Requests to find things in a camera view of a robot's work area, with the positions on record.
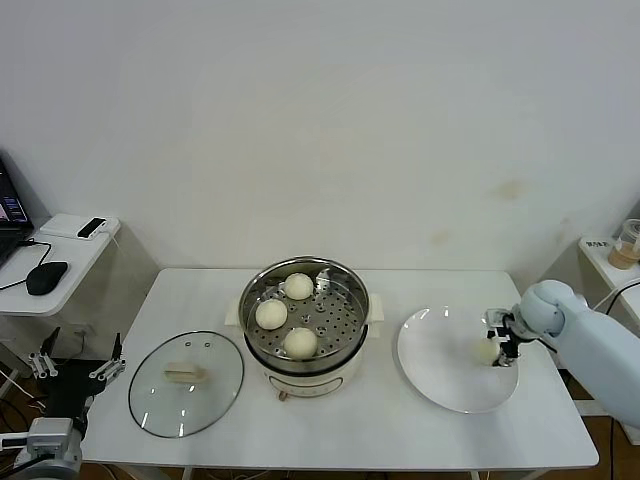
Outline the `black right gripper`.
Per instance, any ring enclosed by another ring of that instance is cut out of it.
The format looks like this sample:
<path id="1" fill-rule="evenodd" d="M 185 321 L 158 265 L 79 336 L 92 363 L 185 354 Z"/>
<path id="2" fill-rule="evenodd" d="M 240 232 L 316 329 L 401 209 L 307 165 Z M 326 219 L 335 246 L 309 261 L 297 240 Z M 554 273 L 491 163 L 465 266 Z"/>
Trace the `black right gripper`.
<path id="1" fill-rule="evenodd" d="M 493 361 L 493 367 L 512 367 L 520 357 L 519 345 L 524 340 L 517 335 L 515 317 L 510 312 L 497 312 L 494 314 L 493 327 L 489 328 L 486 338 L 492 342 L 498 342 L 499 354 Z"/>

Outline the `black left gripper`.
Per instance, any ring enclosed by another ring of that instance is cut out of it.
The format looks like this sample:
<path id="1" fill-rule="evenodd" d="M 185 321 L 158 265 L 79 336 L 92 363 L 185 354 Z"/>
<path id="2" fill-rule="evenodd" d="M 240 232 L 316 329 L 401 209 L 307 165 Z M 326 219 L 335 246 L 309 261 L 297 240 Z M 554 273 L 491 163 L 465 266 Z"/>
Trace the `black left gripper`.
<path id="1" fill-rule="evenodd" d="M 117 333 L 109 360 L 54 358 L 60 328 L 45 338 L 40 348 L 31 352 L 28 363 L 36 379 L 42 380 L 46 418 L 86 421 L 90 404 L 126 367 L 122 356 L 121 334 Z"/>

